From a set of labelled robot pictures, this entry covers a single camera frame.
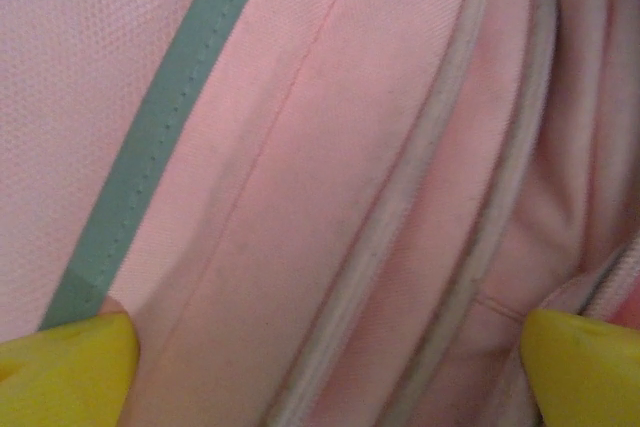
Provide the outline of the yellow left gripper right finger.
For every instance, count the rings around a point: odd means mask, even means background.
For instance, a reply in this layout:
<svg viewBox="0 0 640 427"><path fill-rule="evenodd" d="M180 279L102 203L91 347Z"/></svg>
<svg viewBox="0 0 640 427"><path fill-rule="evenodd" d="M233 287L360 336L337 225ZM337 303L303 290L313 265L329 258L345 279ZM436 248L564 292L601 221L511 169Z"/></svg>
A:
<svg viewBox="0 0 640 427"><path fill-rule="evenodd" d="M535 310L521 359L546 427L640 427L640 331Z"/></svg>

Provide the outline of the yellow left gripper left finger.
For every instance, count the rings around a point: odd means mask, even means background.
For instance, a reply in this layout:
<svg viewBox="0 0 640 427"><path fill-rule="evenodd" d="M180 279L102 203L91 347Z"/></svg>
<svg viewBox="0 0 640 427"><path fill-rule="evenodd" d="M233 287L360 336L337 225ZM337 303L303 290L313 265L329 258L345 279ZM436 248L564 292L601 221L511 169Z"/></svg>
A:
<svg viewBox="0 0 640 427"><path fill-rule="evenodd" d="M0 427L117 427L139 344L124 313L0 344Z"/></svg>

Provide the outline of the pink student backpack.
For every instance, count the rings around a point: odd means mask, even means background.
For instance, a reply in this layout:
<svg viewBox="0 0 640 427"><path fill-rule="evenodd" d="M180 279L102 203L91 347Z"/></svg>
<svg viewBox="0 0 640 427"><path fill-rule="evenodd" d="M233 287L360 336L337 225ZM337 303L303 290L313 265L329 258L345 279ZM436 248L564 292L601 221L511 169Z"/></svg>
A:
<svg viewBox="0 0 640 427"><path fill-rule="evenodd" d="M0 344L126 314L117 427L546 427L640 331L640 0L0 0Z"/></svg>

